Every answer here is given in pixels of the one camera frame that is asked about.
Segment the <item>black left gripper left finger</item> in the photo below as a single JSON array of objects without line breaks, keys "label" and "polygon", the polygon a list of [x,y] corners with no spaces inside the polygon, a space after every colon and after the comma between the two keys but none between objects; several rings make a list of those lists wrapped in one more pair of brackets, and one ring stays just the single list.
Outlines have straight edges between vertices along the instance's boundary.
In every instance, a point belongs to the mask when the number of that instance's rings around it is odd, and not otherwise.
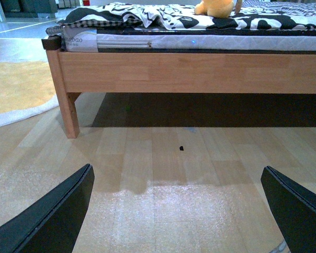
[{"label": "black left gripper left finger", "polygon": [[94,184],[86,164],[0,226],[0,252],[72,252]]}]

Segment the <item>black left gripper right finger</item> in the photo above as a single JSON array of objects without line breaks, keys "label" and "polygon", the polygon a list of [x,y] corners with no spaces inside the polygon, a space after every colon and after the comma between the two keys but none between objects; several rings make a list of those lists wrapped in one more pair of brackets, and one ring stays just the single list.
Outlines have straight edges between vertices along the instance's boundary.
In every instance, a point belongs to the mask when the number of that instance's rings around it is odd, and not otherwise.
[{"label": "black left gripper right finger", "polygon": [[316,194],[271,166],[261,175],[272,215],[291,252],[316,252]]}]

